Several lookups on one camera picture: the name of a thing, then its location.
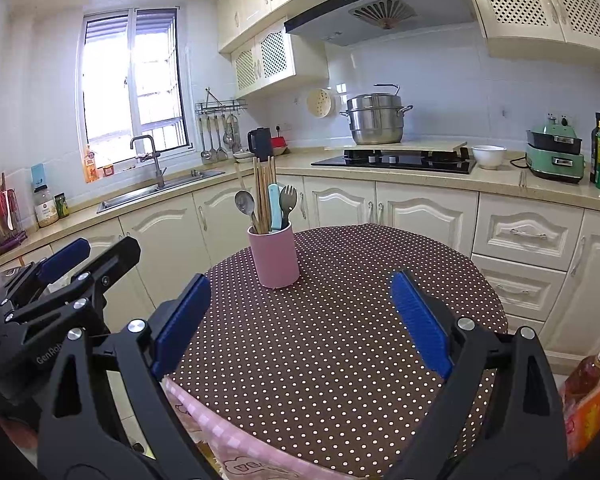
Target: range hood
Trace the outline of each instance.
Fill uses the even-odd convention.
[[[285,22],[289,34],[341,46],[474,21],[468,0],[327,0]]]

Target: window frame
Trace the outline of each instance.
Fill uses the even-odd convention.
[[[180,94],[180,107],[182,110],[182,124],[184,135],[187,140],[187,144],[183,146],[176,146],[174,148],[168,148],[167,150],[159,150],[162,154],[160,160],[169,160],[170,158],[174,158],[176,156],[182,156],[187,153],[192,153],[196,150],[196,146],[191,136],[190,117],[193,114],[193,108],[191,107],[190,93],[189,93],[189,70],[186,53],[183,51],[183,47],[181,46],[180,37],[186,36],[186,30],[182,26],[182,10],[180,6],[171,5],[171,6],[139,6],[139,7],[129,7],[117,10],[108,10],[104,12],[90,12],[89,14],[85,14],[82,20],[82,28],[80,30],[80,38],[78,40],[78,53],[77,53],[77,62],[76,62],[76,110],[77,110],[77,122],[78,122],[78,143],[80,145],[80,158],[84,156],[87,144],[88,144],[88,136],[87,136],[87,126],[86,126],[86,118],[84,115],[84,95],[82,92],[82,59],[84,56],[84,41],[87,31],[87,25],[89,22],[94,20],[106,20],[107,18],[115,18],[120,16],[127,16],[128,25],[127,25],[127,44],[129,47],[129,64],[127,70],[127,87],[129,93],[129,108],[131,113],[131,125],[132,125],[132,134],[133,135],[142,135],[142,124],[140,121],[140,111],[138,106],[138,93],[136,89],[136,80],[135,80],[135,60],[134,60],[134,40],[136,30],[136,15],[138,10],[175,10],[175,27],[176,27],[176,35],[175,35],[175,47],[177,54],[177,77],[178,77],[178,90]],[[154,162],[152,160],[140,162],[138,159],[139,155],[142,155],[142,142],[135,142],[134,149],[136,150],[136,157],[127,158],[125,160],[121,160],[119,162],[113,163],[113,167],[116,173],[122,170],[128,170],[129,168],[136,167],[141,168],[143,166],[150,166]]]

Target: black glass cooktop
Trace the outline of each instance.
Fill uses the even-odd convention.
[[[456,152],[344,150],[342,156],[312,162],[311,165],[469,174],[475,165],[475,160],[469,158],[469,152],[466,148],[460,148],[459,154]]]

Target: white tiled wall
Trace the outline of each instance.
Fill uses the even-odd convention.
[[[219,99],[231,98],[235,94],[235,79],[229,60],[218,54],[215,5],[190,1],[181,9],[180,68],[185,72],[185,80],[187,65],[190,67],[191,83],[190,87],[183,84],[185,107],[191,110],[192,102],[203,100],[208,86]],[[53,193],[64,192],[70,206],[153,175],[149,164],[92,184],[84,182],[75,93],[83,17],[81,9],[67,9],[35,19],[19,14],[10,22],[1,91],[4,142],[0,143],[0,150],[8,184],[16,190],[26,225],[34,222],[30,167],[40,162],[45,165],[50,189]],[[189,115],[189,138],[198,142],[198,126]],[[238,118],[243,133],[257,127],[248,113],[243,112]],[[166,175],[199,163],[194,152],[160,159],[161,166],[168,167]]]
[[[573,116],[589,149],[589,134],[600,111],[600,71],[546,61],[497,59],[488,55],[477,25],[428,30],[353,47],[327,46],[332,89],[343,97],[373,91],[374,83],[399,84],[406,115],[405,139],[459,136],[471,144],[495,143],[524,150],[526,130],[546,114]],[[279,124],[291,145],[350,139],[347,119],[316,119],[306,110],[309,88],[260,102],[258,118]]]

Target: faucet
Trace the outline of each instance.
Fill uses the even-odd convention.
[[[162,176],[162,174],[166,171],[167,168],[164,168],[163,170],[160,169],[160,163],[158,162],[158,157],[160,156],[160,152],[158,152],[155,149],[155,142],[154,142],[154,138],[151,135],[138,135],[137,137],[132,137],[131,139],[131,143],[129,144],[129,148],[133,149],[134,148],[134,142],[136,140],[140,140],[140,139],[149,139],[151,141],[151,149],[153,150],[152,153],[149,155],[148,158],[152,158],[154,160],[154,166],[155,166],[155,179],[158,183],[158,189],[162,189],[164,187],[164,177]]]

